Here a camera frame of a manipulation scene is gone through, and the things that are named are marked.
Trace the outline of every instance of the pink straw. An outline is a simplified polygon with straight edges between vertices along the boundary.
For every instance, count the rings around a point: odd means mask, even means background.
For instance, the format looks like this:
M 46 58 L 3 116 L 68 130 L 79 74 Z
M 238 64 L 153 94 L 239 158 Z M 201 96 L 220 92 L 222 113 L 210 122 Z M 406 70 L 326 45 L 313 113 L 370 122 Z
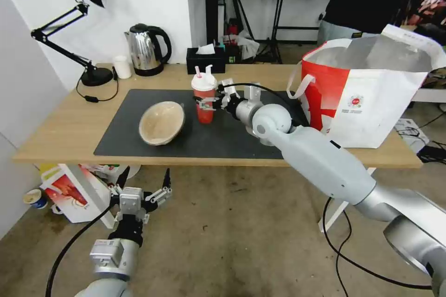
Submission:
M 200 68 L 198 66 L 195 66 L 195 72 L 197 73 L 197 76 L 199 78 L 201 78 L 201 72 L 200 72 Z

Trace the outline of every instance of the kettle handle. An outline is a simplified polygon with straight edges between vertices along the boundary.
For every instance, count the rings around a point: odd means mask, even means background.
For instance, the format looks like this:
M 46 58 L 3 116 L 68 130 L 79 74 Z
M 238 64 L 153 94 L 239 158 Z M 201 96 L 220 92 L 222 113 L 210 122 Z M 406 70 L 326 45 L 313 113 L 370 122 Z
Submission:
M 167 53 L 166 53 L 166 55 L 165 55 L 164 57 L 162 57 L 162 58 L 160 59 L 160 62 L 161 62 L 162 64 L 166 64 L 167 61 L 170 59 L 170 57 L 171 57 L 171 55 L 172 55 L 172 44 L 171 44 L 171 40 L 170 40 L 169 36 L 167 36 L 166 32 L 165 32 L 163 29 L 161 29 L 160 27 L 157 27 L 157 26 L 148 26 L 148 28 L 149 28 L 149 30 L 152 30 L 151 32 L 152 32 L 154 35 L 161 36 L 161 37 L 164 39 L 164 42 L 166 43 L 166 46 L 167 46 Z

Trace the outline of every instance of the white cup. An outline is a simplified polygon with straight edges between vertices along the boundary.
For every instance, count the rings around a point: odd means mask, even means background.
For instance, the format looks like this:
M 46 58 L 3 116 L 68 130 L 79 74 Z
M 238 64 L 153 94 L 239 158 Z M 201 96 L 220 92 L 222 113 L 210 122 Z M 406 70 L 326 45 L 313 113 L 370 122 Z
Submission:
M 126 56 L 116 56 L 113 58 L 113 66 L 119 79 L 128 79 L 131 77 L 130 64 Z

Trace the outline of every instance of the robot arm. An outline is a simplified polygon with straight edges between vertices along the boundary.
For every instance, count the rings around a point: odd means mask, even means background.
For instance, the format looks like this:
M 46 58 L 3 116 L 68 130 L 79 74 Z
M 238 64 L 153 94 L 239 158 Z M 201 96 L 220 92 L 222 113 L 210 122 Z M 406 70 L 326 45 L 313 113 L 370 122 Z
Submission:
M 130 168 L 116 182 L 123 187 Z M 158 209 L 172 195 L 170 170 L 166 170 L 162 187 L 154 193 L 141 188 L 124 187 L 119 199 L 113 196 L 112 203 L 119 203 L 115 220 L 118 226 L 108 239 L 95 241 L 90 258 L 95 263 L 94 272 L 99 279 L 92 282 L 76 297 L 132 297 L 128 289 L 143 244 L 143 224 L 147 224 L 149 213 Z
M 390 222 L 384 230 L 389 244 L 431 276 L 435 296 L 446 297 L 444 209 L 415 191 L 380 186 L 354 155 L 321 132 L 293 127 L 284 107 L 240 98 L 231 88 L 220 86 L 222 109 L 252 129 L 261 142 L 276 146 L 284 160 L 324 194 L 351 203 L 368 218 Z

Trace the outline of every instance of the lamp arm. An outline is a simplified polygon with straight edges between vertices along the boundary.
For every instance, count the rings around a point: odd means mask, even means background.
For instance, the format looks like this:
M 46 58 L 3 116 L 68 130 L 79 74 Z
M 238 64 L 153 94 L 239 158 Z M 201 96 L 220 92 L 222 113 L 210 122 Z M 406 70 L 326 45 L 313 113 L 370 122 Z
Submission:
M 51 29 L 51 26 L 56 23 L 57 21 L 63 19 L 65 16 L 70 15 L 71 13 L 75 12 L 75 11 L 79 11 L 80 15 L 75 17 L 74 19 L 72 19 L 71 21 L 68 21 L 62 25 L 59 25 L 57 27 L 54 27 L 54 29 Z M 62 30 L 63 28 L 65 28 L 66 26 L 69 26 L 71 23 L 76 22 L 77 20 L 79 20 L 80 18 L 86 16 L 88 14 L 88 5 L 81 2 L 79 3 L 77 6 L 75 6 L 73 9 L 69 10 L 68 12 L 60 15 L 58 18 L 52 20 L 51 22 L 48 22 L 47 24 L 45 24 L 44 26 L 34 29 L 31 31 L 31 37 L 34 38 L 35 40 L 49 46 L 50 48 L 52 48 L 53 50 L 56 50 L 59 53 L 62 53 L 64 56 L 68 57 L 71 60 L 74 60 L 76 63 L 81 64 L 83 67 L 85 67 L 86 69 L 93 67 L 92 62 L 91 61 L 86 61 L 84 58 L 81 58 L 80 56 L 69 52 L 67 50 L 65 50 L 64 48 L 62 48 L 61 46 L 51 42 L 48 40 L 48 37 L 50 37 L 51 35 L 55 34 L 56 32 L 58 32 L 59 30 Z

